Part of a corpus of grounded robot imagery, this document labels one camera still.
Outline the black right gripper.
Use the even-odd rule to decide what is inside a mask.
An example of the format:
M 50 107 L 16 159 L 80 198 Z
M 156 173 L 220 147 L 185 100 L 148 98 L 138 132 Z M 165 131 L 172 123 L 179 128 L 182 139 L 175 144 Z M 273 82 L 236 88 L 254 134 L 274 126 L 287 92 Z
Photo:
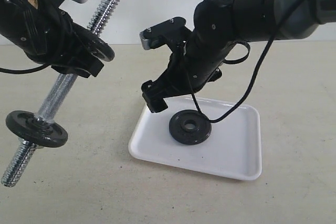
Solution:
M 227 40 L 220 40 L 219 44 L 212 40 L 206 42 L 192 32 L 184 49 L 183 55 L 173 56 L 158 79 L 142 83 L 142 97 L 151 113 L 168 108 L 163 98 L 199 92 L 208 82 L 222 77 L 218 68 L 228 55 Z

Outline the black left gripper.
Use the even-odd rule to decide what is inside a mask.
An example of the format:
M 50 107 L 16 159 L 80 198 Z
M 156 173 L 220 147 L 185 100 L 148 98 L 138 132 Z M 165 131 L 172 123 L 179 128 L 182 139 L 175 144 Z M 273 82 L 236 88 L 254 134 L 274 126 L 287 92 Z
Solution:
M 88 31 L 62 10 L 27 11 L 26 56 L 61 74 L 97 77 L 104 64 L 89 51 Z

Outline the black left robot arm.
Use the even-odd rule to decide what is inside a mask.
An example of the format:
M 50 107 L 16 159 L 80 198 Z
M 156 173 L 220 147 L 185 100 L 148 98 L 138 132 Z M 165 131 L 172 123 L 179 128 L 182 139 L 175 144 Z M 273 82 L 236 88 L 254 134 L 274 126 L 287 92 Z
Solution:
M 51 67 L 61 74 L 96 77 L 113 49 L 60 9 L 65 0 L 1 0 L 1 35 L 39 66 L 2 73 L 29 74 Z

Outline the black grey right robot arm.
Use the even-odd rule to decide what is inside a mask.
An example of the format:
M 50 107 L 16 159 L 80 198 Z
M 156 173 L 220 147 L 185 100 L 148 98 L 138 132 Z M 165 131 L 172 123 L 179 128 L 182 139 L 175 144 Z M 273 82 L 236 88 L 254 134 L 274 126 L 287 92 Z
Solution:
M 149 110 L 167 108 L 166 99 L 199 92 L 222 76 L 220 66 L 237 44 L 309 37 L 335 22 L 335 0 L 203 0 L 194 11 L 194 28 L 174 17 L 140 33 L 146 50 L 168 46 L 167 68 L 143 83 Z

